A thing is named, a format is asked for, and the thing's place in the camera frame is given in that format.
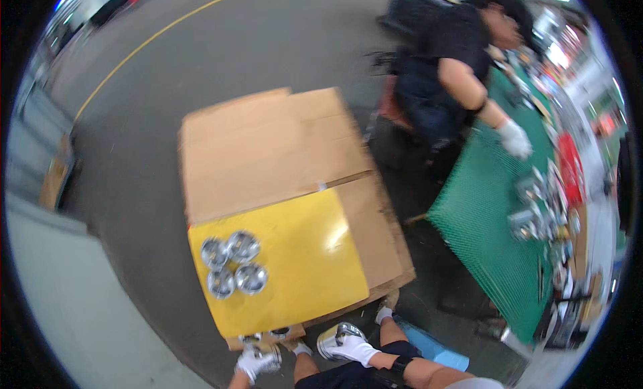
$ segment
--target yellow floor line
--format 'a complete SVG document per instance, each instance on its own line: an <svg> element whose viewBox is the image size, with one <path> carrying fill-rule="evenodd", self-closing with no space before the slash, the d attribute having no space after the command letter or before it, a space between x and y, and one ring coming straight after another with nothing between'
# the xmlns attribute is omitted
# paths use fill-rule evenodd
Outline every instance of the yellow floor line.
<svg viewBox="0 0 643 389"><path fill-rule="evenodd" d="M127 57L125 57L123 61L121 61L120 63L118 63L118 65L116 66L116 68L114 68L114 70L112 70L112 71L107 75L107 77L105 77L105 79L104 79L104 80L102 80L100 84L98 84L98 86L96 87L96 89L94 89L94 91L93 91L93 92L91 93L91 95L87 98L87 100L85 100L85 103L83 103L83 104L82 104L82 106L80 107L80 110L78 110L78 112L76 113L76 117L74 118L74 121L78 120L78 117L80 117L80 115L82 114L82 112L85 110L85 107L87 107L87 104L89 104L89 102L91 102L91 100L94 98L94 96L96 96L96 94L98 93L98 91L100 91L100 88L102 88L102 87L103 87L103 85L105 85L105 83L106 83L106 82L107 82L107 81L108 81L108 80L109 80L109 79L110 79L110 78L111 78L111 77L112 77L112 76L113 76L113 75L114 75L114 74L115 74L115 73L116 73L116 72L117 72L117 71L118 71L118 70L119 70L119 69L120 69L120 68L121 68L125 63L127 63L127 61L129 61L129 59L131 59L131 58L132 58L136 53L140 52L140 51L141 51L141 49L142 49L143 47L146 47L146 46L149 44L149 42L151 42L151 41L155 40L157 37L159 37L161 34L163 34L163 33L164 33L165 31L167 31L168 29L170 29L170 28L172 28L173 26L175 26L176 24L178 24L178 23L180 23L180 22L182 22L182 21L186 20L187 18L189 18L189 17L191 17L191 16L195 15L197 12L200 12L200 11L202 11L202 10L204 10L204 9L206 9L206 8L208 8L208 7L210 7L210 6L214 5L214 4L216 4L216 3L220 3L221 1L223 1L223 0L212 0L211 2L209 2L209 3L207 3L207 4L204 4L204 5L200 6L199 8L197 8L197 9L195 9L195 10L188 12L187 14L183 15L182 17L180 17L179 19L175 20L175 21L174 21L174 22L172 22L171 24L167 25L165 28L163 28L163 29L161 29L160 31L156 32L154 35L152 35L152 37L150 37L148 40L144 41L144 42L143 42L139 47L135 48L133 52L131 52Z"/></svg>

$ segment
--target box flap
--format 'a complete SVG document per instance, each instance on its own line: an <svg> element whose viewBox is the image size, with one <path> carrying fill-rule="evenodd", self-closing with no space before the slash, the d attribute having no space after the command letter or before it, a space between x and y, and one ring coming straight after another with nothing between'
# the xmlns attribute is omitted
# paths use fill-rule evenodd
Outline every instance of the box flap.
<svg viewBox="0 0 643 389"><path fill-rule="evenodd" d="M339 91L244 96L188 114L179 135L188 222L288 200L372 169Z"/></svg>
<svg viewBox="0 0 643 389"><path fill-rule="evenodd" d="M366 176L334 188L349 221L368 288L376 288L401 275L400 255L377 199L375 178Z"/></svg>

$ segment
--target white sock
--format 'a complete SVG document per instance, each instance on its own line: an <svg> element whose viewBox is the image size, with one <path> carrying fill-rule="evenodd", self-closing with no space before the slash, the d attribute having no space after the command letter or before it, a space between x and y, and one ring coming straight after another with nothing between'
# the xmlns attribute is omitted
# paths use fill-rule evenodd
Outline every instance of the white sock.
<svg viewBox="0 0 643 389"><path fill-rule="evenodd" d="M389 307L382 307L382 309L379 310L379 313L377 313L377 316L375 317L375 323L381 325L382 319L386 318L387 316L393 318L393 310Z"/></svg>
<svg viewBox="0 0 643 389"><path fill-rule="evenodd" d="M301 353L306 353L309 356L312 356L312 350L310 347L305 345L302 341L297 344L297 347L294 348L293 353L295 356L300 355Z"/></svg>

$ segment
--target red bag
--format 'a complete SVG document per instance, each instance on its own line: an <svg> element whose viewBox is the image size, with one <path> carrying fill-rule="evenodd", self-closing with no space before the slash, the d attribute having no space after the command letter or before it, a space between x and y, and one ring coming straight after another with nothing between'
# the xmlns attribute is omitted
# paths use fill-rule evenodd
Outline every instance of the red bag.
<svg viewBox="0 0 643 389"><path fill-rule="evenodd" d="M560 134L558 137L558 155L560 156L561 177L569 205L583 203L585 201L583 165L574 140L569 133Z"/></svg>

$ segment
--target black shirt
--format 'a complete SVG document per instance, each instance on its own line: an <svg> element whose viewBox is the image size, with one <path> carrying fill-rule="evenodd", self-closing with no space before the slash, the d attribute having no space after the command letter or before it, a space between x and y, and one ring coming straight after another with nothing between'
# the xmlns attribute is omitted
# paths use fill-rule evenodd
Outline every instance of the black shirt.
<svg viewBox="0 0 643 389"><path fill-rule="evenodd" d="M421 32L417 55L430 63L441 58L462 61L480 80L486 78L491 58L486 52L491 38L478 10L469 4L445 8L443 13Z"/></svg>
<svg viewBox="0 0 643 389"><path fill-rule="evenodd" d="M413 102L421 100L422 105L445 107L461 115L462 107L438 81L438 61L441 58L462 61L484 83L491 65L486 52L491 38L487 25L472 5L464 3L440 11L442 14L420 33L417 49L398 53L396 93L403 107L413 107Z"/></svg>

